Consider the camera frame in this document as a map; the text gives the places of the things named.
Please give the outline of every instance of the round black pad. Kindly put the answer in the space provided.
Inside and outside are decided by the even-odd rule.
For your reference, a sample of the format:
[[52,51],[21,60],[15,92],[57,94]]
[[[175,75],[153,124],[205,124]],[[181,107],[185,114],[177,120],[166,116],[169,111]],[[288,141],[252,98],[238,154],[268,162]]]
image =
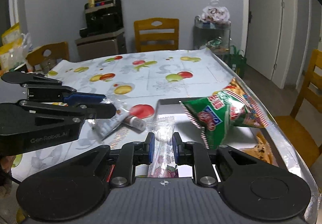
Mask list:
[[20,207],[41,221],[70,220],[93,209],[105,194],[103,183],[84,168],[68,171],[62,177],[38,173],[25,179],[17,189]]
[[251,219],[282,221],[304,213],[310,188],[300,177],[267,164],[240,167],[224,182],[224,201]]
[[273,177],[258,178],[251,183],[251,191],[262,199],[278,199],[285,196],[288,190],[283,181]]

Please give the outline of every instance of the person's hand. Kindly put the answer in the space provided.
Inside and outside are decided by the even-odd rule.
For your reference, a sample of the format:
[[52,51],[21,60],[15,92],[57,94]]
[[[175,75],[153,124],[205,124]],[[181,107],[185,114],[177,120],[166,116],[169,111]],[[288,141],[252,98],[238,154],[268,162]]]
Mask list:
[[10,171],[15,158],[16,156],[6,156],[0,160],[0,165],[4,172],[8,173]]

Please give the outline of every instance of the green bag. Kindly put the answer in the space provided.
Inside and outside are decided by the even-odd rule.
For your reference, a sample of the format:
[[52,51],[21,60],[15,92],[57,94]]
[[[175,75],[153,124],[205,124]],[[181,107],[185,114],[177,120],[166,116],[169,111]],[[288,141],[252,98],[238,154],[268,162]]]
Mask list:
[[234,45],[231,46],[234,50],[234,54],[229,54],[224,57],[224,62],[242,79],[245,74],[246,61],[244,51],[237,50]]

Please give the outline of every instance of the black appliance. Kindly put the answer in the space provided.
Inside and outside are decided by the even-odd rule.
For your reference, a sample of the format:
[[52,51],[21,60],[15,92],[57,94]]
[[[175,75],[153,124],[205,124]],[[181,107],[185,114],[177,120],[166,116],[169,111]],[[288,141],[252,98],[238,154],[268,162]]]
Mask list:
[[121,0],[96,0],[95,6],[84,6],[87,28],[81,29],[82,38],[112,33],[124,27]]

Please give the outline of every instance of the wooden chair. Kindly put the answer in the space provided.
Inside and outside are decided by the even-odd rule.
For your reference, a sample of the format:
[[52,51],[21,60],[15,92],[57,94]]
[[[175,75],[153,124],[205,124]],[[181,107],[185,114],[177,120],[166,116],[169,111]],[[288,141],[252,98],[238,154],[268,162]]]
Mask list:
[[312,53],[301,91],[296,99],[291,114],[289,116],[275,117],[279,127],[308,167],[311,167],[322,153],[322,145],[320,147],[316,145],[310,133],[308,133],[295,117],[304,99],[308,100],[320,113],[322,113],[322,96],[319,96],[309,89],[310,83],[315,85],[318,89],[322,89],[322,76],[314,72],[315,67],[322,69],[322,51],[314,50]]
[[[161,22],[160,25],[152,25],[154,22]],[[173,33],[148,33],[140,34],[141,30],[161,30],[174,29]],[[179,20],[152,18],[147,20],[138,20],[134,22],[135,46],[137,52],[157,51],[157,50],[177,50],[179,44]],[[141,42],[173,40],[174,44],[153,44],[141,45]]]
[[[43,54],[46,50],[50,50],[51,54],[45,57]],[[61,42],[55,44],[48,44],[41,46],[34,51],[30,52],[26,57],[31,66],[36,66],[45,61],[46,59],[65,59],[69,60],[68,43]]]

